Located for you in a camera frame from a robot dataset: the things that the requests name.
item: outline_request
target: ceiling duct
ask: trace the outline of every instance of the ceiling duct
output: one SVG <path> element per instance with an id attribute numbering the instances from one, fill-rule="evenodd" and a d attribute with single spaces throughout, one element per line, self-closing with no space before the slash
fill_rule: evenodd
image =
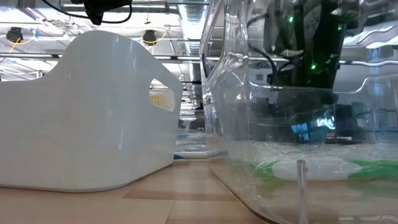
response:
<path id="1" fill-rule="evenodd" d="M 86 9 L 82 4 L 61 4 L 61 8 L 67 12 L 85 12 Z M 117 9 L 110 10 L 109 12 L 125 12 L 129 13 L 130 9 L 128 6 L 120 7 Z M 142 3 L 142 4 L 132 4 L 133 13 L 166 13 L 166 14 L 178 14 L 177 6 L 174 4 L 169 4 L 167 1 L 159 3 L 157 1 Z"/>
<path id="2" fill-rule="evenodd" d="M 178 10 L 181 15 L 182 32 L 185 40 L 200 40 L 203 28 L 206 21 L 207 5 L 202 4 L 181 4 L 178 5 Z M 186 42 L 185 49 L 187 55 L 198 56 L 200 42 Z M 191 81 L 200 81 L 200 64 L 190 64 L 190 78 Z M 201 86 L 193 85 L 188 90 L 192 103 L 197 108 L 202 102 L 202 90 Z"/>

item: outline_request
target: table surface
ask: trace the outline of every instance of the table surface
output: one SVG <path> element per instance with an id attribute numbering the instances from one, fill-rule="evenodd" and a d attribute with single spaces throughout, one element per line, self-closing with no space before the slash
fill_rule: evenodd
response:
<path id="1" fill-rule="evenodd" d="M 0 188 L 4 224 L 264 223 L 208 169 L 207 160 L 171 166 L 115 190 L 60 193 Z"/>

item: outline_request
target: green object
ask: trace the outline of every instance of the green object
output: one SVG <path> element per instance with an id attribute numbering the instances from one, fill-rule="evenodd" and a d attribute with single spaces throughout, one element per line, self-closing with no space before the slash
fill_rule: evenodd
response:
<path id="1" fill-rule="evenodd" d="M 274 161 L 266 164 L 265 166 L 256 169 L 256 176 L 267 179 L 278 179 L 274 174 L 274 164 L 279 161 Z"/>
<path id="2" fill-rule="evenodd" d="M 349 179 L 398 179 L 398 161 L 347 160 L 361 166 L 361 171 L 348 175 Z"/>

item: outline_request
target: yellow cable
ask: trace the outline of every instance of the yellow cable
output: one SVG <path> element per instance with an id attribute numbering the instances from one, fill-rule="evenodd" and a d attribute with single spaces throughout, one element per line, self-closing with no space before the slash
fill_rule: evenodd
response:
<path id="1" fill-rule="evenodd" d="M 13 42 L 11 42 L 11 41 L 9 41 L 8 40 L 8 42 L 10 42 L 10 43 L 12 43 L 12 44 L 16 44 L 16 45 L 23 45 L 23 44 L 27 44 L 27 43 L 29 43 L 30 41 L 32 41 L 33 40 L 33 38 L 35 37 L 35 35 L 36 35 L 36 32 L 33 32 L 33 37 L 30 39 L 30 40 L 28 40 L 27 42 L 24 42 L 24 43 L 18 43 L 18 40 L 20 40 L 20 39 L 18 39 L 17 40 L 17 42 L 15 42 L 15 43 L 13 43 Z"/>
<path id="2" fill-rule="evenodd" d="M 145 40 L 143 39 L 142 41 L 144 41 L 144 43 L 146 43 L 146 44 L 158 43 L 159 41 L 161 41 L 161 40 L 164 38 L 164 36 L 166 36 L 166 33 L 167 33 L 167 30 L 165 29 L 165 30 L 164 30 L 163 36 L 162 36 L 159 40 L 155 40 L 155 41 L 145 41 Z"/>
<path id="3" fill-rule="evenodd" d="M 14 47 L 18 44 L 18 41 L 20 41 L 21 40 L 21 38 L 20 37 L 18 37 L 18 39 L 17 39 L 17 41 L 15 42 L 15 43 L 13 43 L 14 45 L 11 47 L 11 50 L 10 51 L 8 51 L 9 53 L 11 53 L 12 52 L 12 50 L 14 50 Z"/>

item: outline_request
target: metal beam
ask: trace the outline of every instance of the metal beam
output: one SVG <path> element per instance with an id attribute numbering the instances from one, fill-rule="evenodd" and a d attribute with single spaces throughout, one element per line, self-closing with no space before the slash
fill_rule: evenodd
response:
<path id="1" fill-rule="evenodd" d="M 140 3 L 140 4 L 132 4 L 132 12 L 133 13 L 171 13 L 171 14 L 180 14 L 177 8 L 177 5 L 170 5 L 168 2 L 164 2 L 164 4 L 159 4 L 158 2 L 148 2 L 148 3 Z M 86 8 L 82 4 L 62 4 L 61 8 L 67 12 L 86 12 Z M 123 6 L 117 9 L 110 10 L 109 12 L 125 12 L 129 13 L 129 6 Z"/>
<path id="2" fill-rule="evenodd" d="M 168 0 L 169 4 L 198 4 L 209 5 L 210 1 L 196 1 L 196 0 Z"/>
<path id="3" fill-rule="evenodd" d="M 5 58 L 21 58 L 26 60 L 59 60 L 62 54 L 23 54 L 23 53 L 0 53 L 0 57 Z M 196 56 L 164 56 L 164 55 L 154 55 L 157 60 L 162 63 L 200 63 L 200 58 Z M 207 60 L 218 61 L 219 57 L 207 57 Z M 249 61 L 254 62 L 266 62 L 267 59 L 263 57 L 248 57 Z M 271 58 L 274 62 L 288 62 L 284 58 Z M 351 60 L 340 60 L 342 65 L 364 65 L 368 67 L 379 67 L 383 65 L 398 65 L 398 60 L 386 60 L 383 62 L 364 62 L 364 61 L 351 61 Z"/>

